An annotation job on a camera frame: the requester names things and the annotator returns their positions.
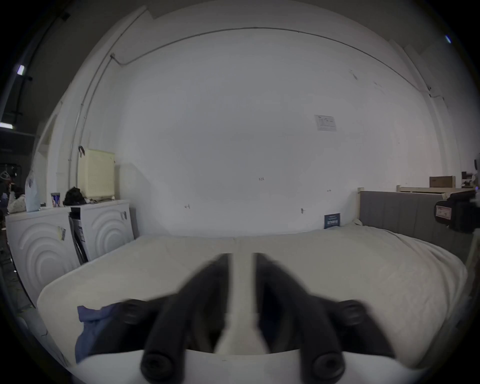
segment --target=white bedsheet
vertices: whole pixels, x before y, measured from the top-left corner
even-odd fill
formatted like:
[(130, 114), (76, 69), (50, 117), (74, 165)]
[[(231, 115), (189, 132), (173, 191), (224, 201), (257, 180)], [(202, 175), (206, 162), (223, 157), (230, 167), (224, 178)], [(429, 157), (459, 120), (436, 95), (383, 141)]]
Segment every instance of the white bedsheet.
[(397, 359), (415, 367), (462, 295), (467, 271), (435, 245), (372, 227), (347, 225), (298, 234), (242, 238), (143, 236), (51, 282), (37, 307), (70, 363), (83, 329), (77, 306), (176, 291), (219, 253), (233, 253), (228, 326), (217, 353), (266, 353), (255, 328), (252, 253), (278, 260), (313, 294), (362, 300)]

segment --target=metal rod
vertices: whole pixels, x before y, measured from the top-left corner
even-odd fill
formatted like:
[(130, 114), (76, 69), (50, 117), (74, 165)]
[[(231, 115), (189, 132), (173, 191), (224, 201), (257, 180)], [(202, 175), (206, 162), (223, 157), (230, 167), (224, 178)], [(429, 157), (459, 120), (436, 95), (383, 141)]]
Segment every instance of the metal rod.
[(0, 128), (0, 132), (13, 133), (13, 134), (22, 135), (22, 136), (38, 137), (37, 135), (35, 135), (33, 133), (18, 132), (15, 129), (8, 129), (8, 128)]
[[(92, 105), (92, 101), (93, 101), (93, 98), (95, 96), (96, 89), (98, 88), (98, 85), (102, 81), (102, 77), (103, 77), (105, 71), (107, 70), (108, 65), (111, 63), (111, 61), (112, 61), (112, 57), (110, 57), (110, 60), (107, 62), (105, 68), (103, 69), (102, 73), (100, 74), (100, 77), (99, 77), (99, 79), (98, 79), (98, 81), (95, 85), (95, 88), (93, 89), (92, 97), (90, 98), (90, 101), (88, 102), (87, 110), (85, 111), (85, 116), (84, 116), (84, 123), (82, 125), (82, 130), (80, 131), (80, 139), (78, 140), (79, 145), (82, 145), (82, 139), (83, 139), (83, 136), (84, 136), (84, 130), (85, 130), (86, 122), (87, 122), (88, 111), (90, 110), (90, 106)], [(79, 157), (79, 152), (77, 151), (77, 164), (78, 164), (78, 157)], [(78, 173), (77, 173), (77, 177), (76, 177), (76, 180), (75, 180), (75, 184), (78, 185)]]
[(73, 136), (72, 136), (72, 142), (70, 143), (70, 157), (68, 158), (68, 178), (67, 178), (67, 181), (68, 181), (68, 188), (70, 188), (71, 184), (70, 184), (70, 178), (71, 178), (71, 164), (72, 164), (72, 156), (73, 156), (73, 143), (75, 142), (75, 134), (77, 132), (77, 126), (78, 126), (78, 120), (79, 120), (79, 117), (80, 117), (80, 114), (82, 112), (82, 108), (84, 106), (84, 103), (85, 103), (85, 100), (87, 98), (87, 95), (88, 95), (88, 91), (90, 90), (90, 87), (92, 86), (92, 83), (93, 83), (93, 80), (95, 79), (95, 76), (96, 74), (98, 73), (100, 67), (102, 66), (103, 62), (105, 61), (105, 58), (110, 54), (110, 51), (112, 50), (113, 46), (117, 43), (117, 41), (120, 40), (120, 38), (123, 36), (123, 34), (128, 31), (128, 29), (132, 26), (132, 24), (134, 22), (137, 21), (137, 19), (142, 16), (145, 12), (147, 11), (147, 9), (145, 9), (141, 14), (139, 14), (137, 17), (135, 17), (135, 19), (130, 23), (128, 24), (128, 26), (125, 28), (125, 30), (117, 37), (117, 39), (113, 42), (113, 44), (111, 45), (111, 47), (108, 49), (108, 51), (106, 52), (105, 56), (103, 57), (102, 61), (100, 62), (98, 68), (96, 69), (94, 75), (92, 76), (92, 79), (90, 80), (90, 83), (88, 84), (88, 87), (87, 87), (87, 90), (85, 92), (85, 96), (82, 100), (82, 103), (80, 104), (80, 110), (78, 112), (78, 116), (77, 116), (77, 120), (75, 122), (75, 127), (73, 129)]
[(165, 47), (168, 47), (169, 45), (172, 45), (172, 44), (175, 44), (175, 43), (179, 43), (183, 40), (188, 40), (188, 39), (191, 39), (193, 37), (199, 37), (199, 36), (204, 36), (204, 35), (210, 35), (210, 34), (213, 34), (213, 33), (219, 33), (219, 32), (227, 32), (227, 31), (241, 31), (241, 30), (248, 30), (248, 29), (269, 29), (269, 30), (274, 30), (274, 31), (287, 31), (287, 32), (295, 32), (295, 33), (302, 33), (304, 35), (310, 35), (310, 36), (316, 36), (316, 37), (321, 37), (321, 38), (324, 38), (324, 39), (327, 39), (327, 40), (330, 40), (330, 41), (335, 41), (336, 43), (339, 43), (339, 44), (342, 44), (342, 45), (345, 45), (347, 47), (350, 47), (350, 48), (353, 48), (355, 50), (357, 50), (358, 52), (361, 52), (361, 53), (364, 53), (365, 55), (371, 57), (372, 59), (375, 59), (377, 60), (379, 63), (383, 64), (384, 66), (386, 66), (387, 68), (391, 69), (393, 72), (395, 72), (398, 76), (400, 76), (402, 79), (404, 79), (407, 83), (409, 83), (412, 87), (414, 87), (417, 91), (421, 92), (416, 86), (415, 84), (411, 83), (405, 76), (403, 76), (402, 74), (400, 74), (399, 72), (397, 72), (395, 69), (393, 69), (392, 67), (390, 67), (388, 64), (384, 63), (383, 61), (381, 61), (380, 59), (377, 59), (375, 56), (371, 55), (370, 53), (367, 53), (365, 51), (362, 51), (361, 49), (357, 48), (357, 47), (354, 47), (353, 45), (350, 45), (350, 44), (347, 44), (347, 43), (344, 43), (340, 40), (336, 40), (336, 39), (333, 39), (331, 37), (327, 37), (327, 36), (323, 36), (323, 35), (319, 35), (319, 34), (315, 34), (315, 33), (310, 33), (310, 32), (303, 32), (303, 31), (299, 31), (297, 29), (289, 29), (289, 28), (278, 28), (278, 27), (238, 27), (238, 28), (223, 28), (223, 29), (216, 29), (214, 31), (208, 31), (208, 32), (202, 32), (202, 33), (198, 33), (198, 34), (195, 34), (195, 35), (191, 35), (191, 36), (186, 36), (186, 37), (182, 37), (180, 39), (177, 39), (177, 40), (174, 40), (174, 41), (171, 41), (169, 43), (166, 43), (166, 44), (163, 44), (161, 46), (158, 46), (156, 48), (153, 48), (145, 53), (142, 53), (140, 56), (137, 56), (136, 58), (134, 59), (131, 59), (130, 61), (127, 61), (125, 63), (122, 63), (120, 61), (118, 61), (115, 57), (113, 57), (113, 60), (118, 64), (120, 65), (121, 67), (124, 67), (126, 65), (129, 65), (131, 63), (133, 63), (134, 61), (137, 61), (138, 59), (141, 59), (142, 57), (152, 53), (152, 52), (155, 52), (156, 50), (159, 50), (161, 48), (165, 48)]

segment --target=grey headboard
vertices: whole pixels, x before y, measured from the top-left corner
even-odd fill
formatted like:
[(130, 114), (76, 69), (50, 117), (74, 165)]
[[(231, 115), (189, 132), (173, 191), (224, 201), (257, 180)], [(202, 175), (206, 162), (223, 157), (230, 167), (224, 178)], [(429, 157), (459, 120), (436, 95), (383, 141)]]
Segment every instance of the grey headboard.
[(466, 262), (473, 235), (455, 232), (433, 216), (442, 196), (434, 193), (360, 191), (360, 221), (438, 245)]

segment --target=label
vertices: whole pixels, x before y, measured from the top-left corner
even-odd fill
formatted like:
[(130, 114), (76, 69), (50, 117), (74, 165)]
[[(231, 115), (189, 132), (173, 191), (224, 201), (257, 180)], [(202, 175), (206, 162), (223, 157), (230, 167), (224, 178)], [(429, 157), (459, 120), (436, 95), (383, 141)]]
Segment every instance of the label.
[(65, 241), (65, 233), (67, 233), (67, 230), (65, 228), (62, 228), (62, 227), (57, 227), (58, 229), (58, 232), (59, 232), (59, 239), (61, 241)]
[(435, 207), (435, 216), (450, 220), (452, 218), (452, 208), (437, 205)]
[(80, 235), (80, 240), (85, 242), (84, 230), (82, 229), (81, 226), (78, 226), (78, 234)]
[(340, 226), (340, 213), (335, 213), (333, 215), (325, 215), (325, 226), (324, 228), (330, 227), (339, 227)]

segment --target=cardboard box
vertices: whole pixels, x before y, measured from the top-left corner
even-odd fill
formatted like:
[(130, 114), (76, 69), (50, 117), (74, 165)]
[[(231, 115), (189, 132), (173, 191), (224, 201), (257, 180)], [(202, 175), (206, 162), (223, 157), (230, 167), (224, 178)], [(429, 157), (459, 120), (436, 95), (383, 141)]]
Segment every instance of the cardboard box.
[(430, 188), (455, 188), (455, 176), (430, 176)]

